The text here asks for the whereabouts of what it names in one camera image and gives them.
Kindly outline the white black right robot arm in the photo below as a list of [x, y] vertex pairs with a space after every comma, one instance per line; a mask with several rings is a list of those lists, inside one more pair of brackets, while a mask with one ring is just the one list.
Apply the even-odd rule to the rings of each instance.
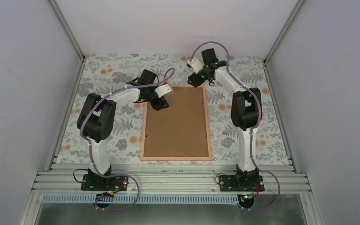
[[246, 191], [259, 179], [254, 154], [256, 132], [262, 118], [260, 90], [251, 89], [236, 78], [228, 62], [219, 60], [213, 48], [202, 51], [202, 61], [192, 58], [187, 66], [194, 70], [187, 79], [188, 84], [199, 87], [205, 81], [217, 81], [232, 95], [231, 120], [239, 132], [239, 158], [234, 181], [239, 190]]

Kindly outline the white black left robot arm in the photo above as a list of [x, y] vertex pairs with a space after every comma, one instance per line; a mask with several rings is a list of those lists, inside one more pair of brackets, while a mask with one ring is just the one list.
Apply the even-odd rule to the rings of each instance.
[[165, 95], [173, 91], [168, 81], [174, 71], [174, 68], [168, 69], [159, 81], [155, 73], [145, 69], [140, 77], [127, 82], [123, 88], [105, 96], [96, 93], [87, 96], [77, 127], [81, 138], [88, 142], [91, 160], [88, 177], [97, 188], [105, 190], [112, 183], [106, 139], [112, 133], [116, 110], [130, 103], [150, 103], [156, 111], [168, 108]]

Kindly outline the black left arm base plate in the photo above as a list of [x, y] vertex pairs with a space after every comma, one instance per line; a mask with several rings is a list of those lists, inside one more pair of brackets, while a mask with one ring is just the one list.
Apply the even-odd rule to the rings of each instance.
[[115, 176], [103, 178], [95, 175], [85, 174], [82, 178], [82, 191], [126, 191], [128, 186], [127, 176]]

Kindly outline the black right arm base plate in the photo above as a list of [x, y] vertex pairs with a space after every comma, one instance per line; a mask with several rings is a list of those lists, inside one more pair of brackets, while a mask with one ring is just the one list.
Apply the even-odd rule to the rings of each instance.
[[238, 180], [235, 175], [219, 175], [218, 185], [221, 192], [264, 192], [265, 186], [262, 176]]

